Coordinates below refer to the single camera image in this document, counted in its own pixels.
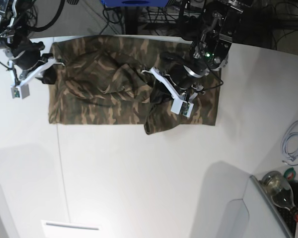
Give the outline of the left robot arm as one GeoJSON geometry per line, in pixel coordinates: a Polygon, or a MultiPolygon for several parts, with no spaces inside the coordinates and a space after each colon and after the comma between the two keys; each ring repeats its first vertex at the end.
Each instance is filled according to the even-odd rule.
{"type": "Polygon", "coordinates": [[[218,71],[226,64],[233,43],[233,36],[246,8],[252,7],[251,0],[205,0],[199,7],[199,17],[185,16],[190,1],[181,1],[177,19],[181,38],[191,41],[188,59],[175,53],[163,53],[164,61],[175,65],[167,78],[180,90],[198,84],[200,78],[209,74],[215,77],[218,87],[223,81],[218,71]]]}

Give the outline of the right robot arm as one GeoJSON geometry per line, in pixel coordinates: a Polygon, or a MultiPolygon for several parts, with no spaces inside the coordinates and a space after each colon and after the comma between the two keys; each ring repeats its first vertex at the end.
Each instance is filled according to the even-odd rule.
{"type": "Polygon", "coordinates": [[[5,68],[12,73],[15,86],[36,78],[44,84],[54,84],[56,74],[51,68],[58,63],[53,54],[43,54],[43,42],[29,39],[32,32],[43,32],[60,17],[65,1],[61,1],[53,19],[42,27],[31,26],[37,18],[33,0],[0,0],[0,50],[8,57],[5,68]]]}

